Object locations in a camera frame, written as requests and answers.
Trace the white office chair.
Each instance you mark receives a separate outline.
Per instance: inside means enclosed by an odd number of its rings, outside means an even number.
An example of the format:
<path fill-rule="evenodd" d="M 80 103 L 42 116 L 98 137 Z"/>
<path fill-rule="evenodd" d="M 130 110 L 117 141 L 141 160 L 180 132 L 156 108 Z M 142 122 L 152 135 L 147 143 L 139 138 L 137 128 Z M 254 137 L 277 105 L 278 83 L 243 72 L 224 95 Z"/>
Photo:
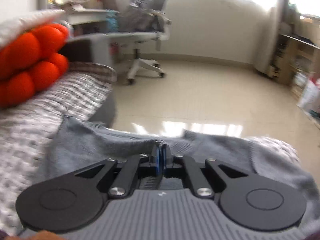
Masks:
<path fill-rule="evenodd" d="M 171 20 L 164 12 L 166 4 L 167 0 L 130 0 L 117 18 L 118 30 L 107 34 L 111 42 L 120 46 L 134 44 L 134 58 L 126 77 L 129 85 L 135 83 L 136 74 L 142 68 L 165 77 L 158 61 L 140 57 L 139 46 L 155 41 L 156 49 L 160 50 L 161 42 L 169 39 Z"/>

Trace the white pillow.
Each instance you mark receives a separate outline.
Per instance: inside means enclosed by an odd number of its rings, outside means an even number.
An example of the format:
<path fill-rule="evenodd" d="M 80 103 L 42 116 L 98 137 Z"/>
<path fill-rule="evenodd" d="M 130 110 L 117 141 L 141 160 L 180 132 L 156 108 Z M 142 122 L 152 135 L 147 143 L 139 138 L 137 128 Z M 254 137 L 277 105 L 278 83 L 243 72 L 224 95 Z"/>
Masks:
<path fill-rule="evenodd" d="M 16 40 L 21 34 L 40 25 L 61 18 L 66 12 L 62 9 L 37 10 L 1 22 L 1 49 Z"/>

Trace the grey sofa headboard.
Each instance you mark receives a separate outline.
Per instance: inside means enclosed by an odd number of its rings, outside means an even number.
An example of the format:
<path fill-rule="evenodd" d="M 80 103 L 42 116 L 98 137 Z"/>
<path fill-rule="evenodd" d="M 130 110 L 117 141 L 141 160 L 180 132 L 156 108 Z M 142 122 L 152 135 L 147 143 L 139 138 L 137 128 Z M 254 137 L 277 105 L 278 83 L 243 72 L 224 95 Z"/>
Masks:
<path fill-rule="evenodd" d="M 109 37 L 95 33 L 72 38 L 59 51 L 70 62 L 91 62 L 112 67 Z"/>

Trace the white desk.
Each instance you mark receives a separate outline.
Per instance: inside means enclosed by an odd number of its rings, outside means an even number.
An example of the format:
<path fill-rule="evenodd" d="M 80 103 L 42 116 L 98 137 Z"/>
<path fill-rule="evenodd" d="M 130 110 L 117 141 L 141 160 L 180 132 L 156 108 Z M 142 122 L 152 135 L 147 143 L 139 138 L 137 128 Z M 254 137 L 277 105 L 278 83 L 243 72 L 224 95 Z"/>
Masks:
<path fill-rule="evenodd" d="M 102 33 L 109 31 L 108 19 L 116 18 L 119 11 L 109 9 L 81 9 L 66 12 L 65 21 L 70 25 L 95 24 Z"/>

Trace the right beige curtain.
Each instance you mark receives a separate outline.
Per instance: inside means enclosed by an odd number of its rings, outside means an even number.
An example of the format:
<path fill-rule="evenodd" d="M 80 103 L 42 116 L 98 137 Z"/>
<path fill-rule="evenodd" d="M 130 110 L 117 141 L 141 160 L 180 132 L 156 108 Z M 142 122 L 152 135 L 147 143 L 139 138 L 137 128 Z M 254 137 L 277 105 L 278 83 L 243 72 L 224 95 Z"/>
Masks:
<path fill-rule="evenodd" d="M 262 75 L 267 75 L 273 54 L 276 49 L 281 23 L 285 21 L 289 0 L 277 0 L 264 20 L 263 28 L 258 39 L 253 67 Z"/>

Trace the grey backpack on chair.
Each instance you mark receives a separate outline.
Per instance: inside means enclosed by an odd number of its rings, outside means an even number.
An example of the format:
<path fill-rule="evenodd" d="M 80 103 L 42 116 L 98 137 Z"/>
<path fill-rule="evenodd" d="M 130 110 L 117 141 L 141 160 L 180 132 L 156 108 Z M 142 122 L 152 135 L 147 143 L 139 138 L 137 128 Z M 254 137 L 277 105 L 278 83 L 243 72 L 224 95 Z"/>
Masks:
<path fill-rule="evenodd" d="M 119 32 L 160 31 L 158 17 L 153 14 L 153 0 L 132 0 L 118 15 Z"/>

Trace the grey white quilted bedspread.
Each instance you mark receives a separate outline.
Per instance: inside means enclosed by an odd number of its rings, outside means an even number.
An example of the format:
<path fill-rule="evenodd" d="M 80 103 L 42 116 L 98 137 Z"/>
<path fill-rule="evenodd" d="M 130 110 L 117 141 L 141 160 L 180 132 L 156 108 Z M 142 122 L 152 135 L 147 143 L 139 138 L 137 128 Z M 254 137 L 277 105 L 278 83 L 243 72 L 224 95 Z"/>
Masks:
<path fill-rule="evenodd" d="M 53 107 L 75 96 L 100 105 L 109 83 L 90 91 L 68 75 L 28 103 L 1 113 L 1 180 L 35 177 L 63 115 Z M 224 161 L 172 154 L 168 175 L 154 176 L 150 154 L 95 164 L 20 187 L 14 198 L 23 239 L 303 239 L 302 194 Z"/>

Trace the orange pumpkin cushion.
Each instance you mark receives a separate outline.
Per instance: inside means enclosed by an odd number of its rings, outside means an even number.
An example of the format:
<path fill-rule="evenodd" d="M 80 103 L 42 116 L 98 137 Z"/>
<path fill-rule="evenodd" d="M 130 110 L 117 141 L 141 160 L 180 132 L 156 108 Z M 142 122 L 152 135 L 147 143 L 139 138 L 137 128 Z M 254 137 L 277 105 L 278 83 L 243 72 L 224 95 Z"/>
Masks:
<path fill-rule="evenodd" d="M 21 34 L 1 49 L 1 108 L 17 106 L 53 85 L 68 68 L 59 53 L 69 30 L 51 23 Z"/>

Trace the grey knitted cat sweater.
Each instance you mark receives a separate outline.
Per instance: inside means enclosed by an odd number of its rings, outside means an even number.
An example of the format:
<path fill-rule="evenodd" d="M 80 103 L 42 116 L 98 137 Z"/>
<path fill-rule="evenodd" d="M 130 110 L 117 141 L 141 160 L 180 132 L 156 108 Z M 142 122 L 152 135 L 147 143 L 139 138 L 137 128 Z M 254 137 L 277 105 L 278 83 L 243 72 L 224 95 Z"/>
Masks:
<path fill-rule="evenodd" d="M 192 131 L 175 138 L 157 137 L 111 130 L 97 122 L 64 116 L 49 137 L 35 181 L 55 178 L 108 157 L 124 160 L 164 145 L 174 155 L 189 155 L 198 162 L 218 159 L 298 189 L 306 198 L 300 230 L 306 235 L 319 230 L 319 190 L 312 175 L 302 169 L 290 144 L 269 137 L 241 139 Z"/>

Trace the grey checkered blanket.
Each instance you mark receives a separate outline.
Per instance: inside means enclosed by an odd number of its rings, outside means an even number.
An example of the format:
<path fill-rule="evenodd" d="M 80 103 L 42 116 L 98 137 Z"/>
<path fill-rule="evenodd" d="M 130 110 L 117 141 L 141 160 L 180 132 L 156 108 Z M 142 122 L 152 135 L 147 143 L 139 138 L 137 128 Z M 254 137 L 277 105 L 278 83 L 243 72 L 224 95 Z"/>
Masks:
<path fill-rule="evenodd" d="M 71 62 L 69 65 L 71 72 L 82 72 L 94 74 L 98 79 L 114 85 L 117 81 L 116 71 L 106 65 L 93 63 L 93 62 Z"/>

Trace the white blue cardboard box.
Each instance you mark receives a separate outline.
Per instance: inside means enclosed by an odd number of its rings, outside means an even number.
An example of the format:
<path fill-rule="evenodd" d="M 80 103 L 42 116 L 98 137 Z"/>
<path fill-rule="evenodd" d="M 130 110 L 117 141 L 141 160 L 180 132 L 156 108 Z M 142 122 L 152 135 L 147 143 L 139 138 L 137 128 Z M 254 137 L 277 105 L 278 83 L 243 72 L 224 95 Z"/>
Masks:
<path fill-rule="evenodd" d="M 316 120 L 319 120 L 319 96 L 319 78 L 311 77 L 308 79 L 297 104 L 299 108 Z"/>

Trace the wooden desk shelf unit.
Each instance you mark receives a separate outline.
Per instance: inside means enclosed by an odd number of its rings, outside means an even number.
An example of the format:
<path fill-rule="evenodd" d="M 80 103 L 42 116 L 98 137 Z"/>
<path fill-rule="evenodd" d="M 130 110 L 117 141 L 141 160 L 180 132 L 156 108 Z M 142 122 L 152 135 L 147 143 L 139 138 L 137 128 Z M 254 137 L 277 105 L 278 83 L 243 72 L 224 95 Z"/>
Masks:
<path fill-rule="evenodd" d="M 290 88 L 295 99 L 319 73 L 319 17 L 289 12 L 281 22 L 267 75 Z"/>

